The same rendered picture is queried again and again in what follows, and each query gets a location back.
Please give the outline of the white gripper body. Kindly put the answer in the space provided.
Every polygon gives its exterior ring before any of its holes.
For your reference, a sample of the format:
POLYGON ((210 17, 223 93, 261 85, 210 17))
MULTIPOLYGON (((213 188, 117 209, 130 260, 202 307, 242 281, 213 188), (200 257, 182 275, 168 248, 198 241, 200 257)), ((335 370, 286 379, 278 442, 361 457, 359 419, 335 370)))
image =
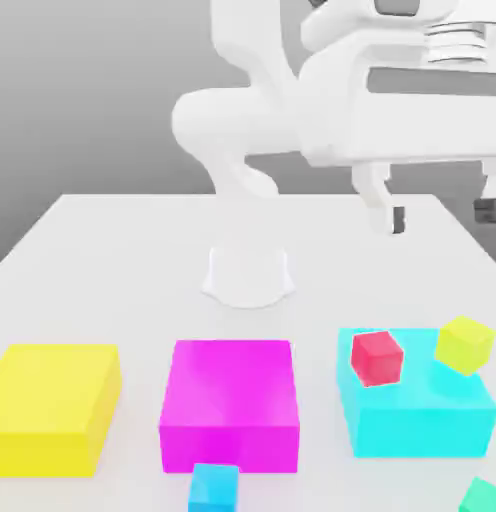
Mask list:
POLYGON ((496 158, 496 69, 436 67, 421 42, 337 42, 299 73, 301 152, 317 166, 496 158))

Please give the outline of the small yellow-green cube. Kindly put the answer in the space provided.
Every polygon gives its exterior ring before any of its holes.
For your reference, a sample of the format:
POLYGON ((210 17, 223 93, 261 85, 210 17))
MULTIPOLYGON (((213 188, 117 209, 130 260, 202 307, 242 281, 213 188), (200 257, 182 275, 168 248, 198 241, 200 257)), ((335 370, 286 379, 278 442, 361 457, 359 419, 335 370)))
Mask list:
POLYGON ((495 337, 494 329, 459 315, 440 328, 435 359, 471 376, 488 362, 495 337))

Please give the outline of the small blue cube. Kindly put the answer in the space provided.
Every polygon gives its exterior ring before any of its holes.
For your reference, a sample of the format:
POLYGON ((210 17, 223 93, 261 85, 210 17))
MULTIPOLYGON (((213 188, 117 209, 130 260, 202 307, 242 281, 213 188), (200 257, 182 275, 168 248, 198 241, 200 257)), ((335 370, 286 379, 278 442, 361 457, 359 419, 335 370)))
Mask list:
POLYGON ((197 463, 187 512, 237 512, 238 483, 237 466, 197 463))

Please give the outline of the large magenta box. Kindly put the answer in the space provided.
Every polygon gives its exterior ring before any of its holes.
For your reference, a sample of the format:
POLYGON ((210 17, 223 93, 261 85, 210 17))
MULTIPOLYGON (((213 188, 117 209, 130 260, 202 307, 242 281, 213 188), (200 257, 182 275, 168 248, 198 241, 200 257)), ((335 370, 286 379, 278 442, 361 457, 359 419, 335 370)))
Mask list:
POLYGON ((300 420, 287 340, 179 340, 159 420, 162 467, 298 469, 300 420))

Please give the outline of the small red cube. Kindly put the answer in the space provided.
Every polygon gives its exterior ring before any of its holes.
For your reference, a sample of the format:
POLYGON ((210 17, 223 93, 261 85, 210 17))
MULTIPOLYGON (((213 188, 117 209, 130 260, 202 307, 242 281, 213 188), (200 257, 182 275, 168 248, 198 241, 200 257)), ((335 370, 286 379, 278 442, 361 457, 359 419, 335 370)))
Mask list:
POLYGON ((401 380, 404 350, 389 331, 358 333, 350 362, 364 387, 395 384, 401 380))

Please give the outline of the large yellow box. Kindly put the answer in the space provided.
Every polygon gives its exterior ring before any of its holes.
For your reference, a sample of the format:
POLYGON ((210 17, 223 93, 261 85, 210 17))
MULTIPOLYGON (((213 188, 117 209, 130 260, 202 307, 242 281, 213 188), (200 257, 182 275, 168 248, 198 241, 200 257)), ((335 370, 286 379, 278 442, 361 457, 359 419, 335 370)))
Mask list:
POLYGON ((0 359, 0 478, 95 474, 122 387, 113 344, 12 344, 0 359))

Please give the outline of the small green cube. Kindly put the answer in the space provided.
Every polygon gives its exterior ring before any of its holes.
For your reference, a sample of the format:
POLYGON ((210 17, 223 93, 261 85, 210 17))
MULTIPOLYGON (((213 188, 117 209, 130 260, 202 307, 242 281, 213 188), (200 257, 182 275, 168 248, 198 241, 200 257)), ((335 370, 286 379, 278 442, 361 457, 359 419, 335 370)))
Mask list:
POLYGON ((458 507, 458 512, 496 512, 496 486, 475 477, 458 507))

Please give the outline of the large cyan box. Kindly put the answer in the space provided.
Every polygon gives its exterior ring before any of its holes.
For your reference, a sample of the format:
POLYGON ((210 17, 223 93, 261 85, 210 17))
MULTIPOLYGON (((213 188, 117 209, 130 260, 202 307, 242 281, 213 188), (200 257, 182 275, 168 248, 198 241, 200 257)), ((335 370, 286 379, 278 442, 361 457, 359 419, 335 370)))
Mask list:
POLYGON ((477 458, 486 455, 496 402, 477 374, 465 377, 434 357, 437 328, 392 328, 404 349, 398 383, 365 387, 351 365, 353 337, 341 328, 336 375, 353 453, 359 458, 477 458))

